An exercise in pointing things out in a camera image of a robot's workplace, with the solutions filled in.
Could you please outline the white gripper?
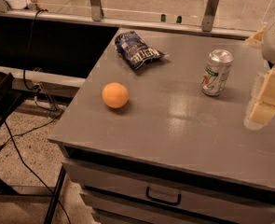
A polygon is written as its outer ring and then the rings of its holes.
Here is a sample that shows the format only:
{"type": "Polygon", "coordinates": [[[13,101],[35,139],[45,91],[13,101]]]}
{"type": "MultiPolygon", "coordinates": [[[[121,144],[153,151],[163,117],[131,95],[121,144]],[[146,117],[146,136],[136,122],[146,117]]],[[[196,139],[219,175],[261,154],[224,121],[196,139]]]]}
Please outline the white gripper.
{"type": "MultiPolygon", "coordinates": [[[[263,58],[275,64],[275,14],[266,27],[261,27],[248,37],[243,45],[251,48],[262,46],[263,58]]],[[[257,131],[267,126],[274,117],[275,65],[265,74],[257,74],[243,123],[247,129],[257,131]]]]}

